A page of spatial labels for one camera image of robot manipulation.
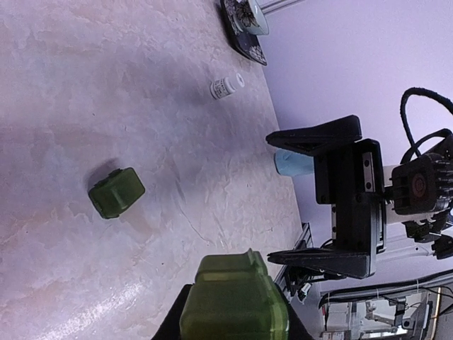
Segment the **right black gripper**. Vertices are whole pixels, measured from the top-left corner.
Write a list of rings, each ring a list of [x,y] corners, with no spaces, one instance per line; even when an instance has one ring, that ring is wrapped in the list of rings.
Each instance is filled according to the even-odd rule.
[[[335,207],[336,239],[330,246],[276,251],[268,261],[290,259],[313,271],[364,279],[376,271],[382,246],[384,179],[378,141],[362,139],[356,115],[313,127],[270,133],[265,141],[279,149],[314,157],[316,201]]]

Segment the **green pill organizer box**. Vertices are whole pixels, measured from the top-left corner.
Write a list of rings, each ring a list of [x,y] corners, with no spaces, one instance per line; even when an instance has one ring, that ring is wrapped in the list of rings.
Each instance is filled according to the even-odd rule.
[[[179,321],[182,339],[287,339],[286,302],[258,251],[205,256]]]

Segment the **white pill bottle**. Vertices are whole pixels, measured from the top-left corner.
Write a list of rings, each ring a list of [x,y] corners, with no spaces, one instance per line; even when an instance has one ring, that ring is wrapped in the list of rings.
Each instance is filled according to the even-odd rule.
[[[230,96],[245,86],[245,81],[239,73],[233,76],[215,80],[210,85],[210,93],[213,98],[221,99]]]

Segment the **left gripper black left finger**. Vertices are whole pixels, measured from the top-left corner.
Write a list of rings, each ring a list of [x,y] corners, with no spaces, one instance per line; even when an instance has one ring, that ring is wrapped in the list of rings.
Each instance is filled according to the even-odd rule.
[[[180,318],[193,284],[182,287],[177,298],[151,340],[180,340]]]

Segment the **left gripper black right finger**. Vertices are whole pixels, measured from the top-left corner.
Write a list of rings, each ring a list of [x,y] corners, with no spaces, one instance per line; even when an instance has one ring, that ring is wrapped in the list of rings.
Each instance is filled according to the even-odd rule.
[[[286,305],[288,320],[289,320],[289,330],[287,339],[288,340],[314,340],[310,333],[306,330],[306,327],[303,325],[302,321],[298,317],[297,313],[294,311],[294,308],[288,302],[285,297],[285,294],[280,289],[279,285],[276,285],[278,292],[280,293],[283,302]]]

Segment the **detached green pill compartment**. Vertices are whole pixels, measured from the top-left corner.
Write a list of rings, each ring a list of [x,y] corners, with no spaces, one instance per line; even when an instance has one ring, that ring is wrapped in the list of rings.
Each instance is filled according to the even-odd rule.
[[[88,196],[103,219],[118,218],[146,192],[137,172],[132,168],[116,169],[96,183]]]

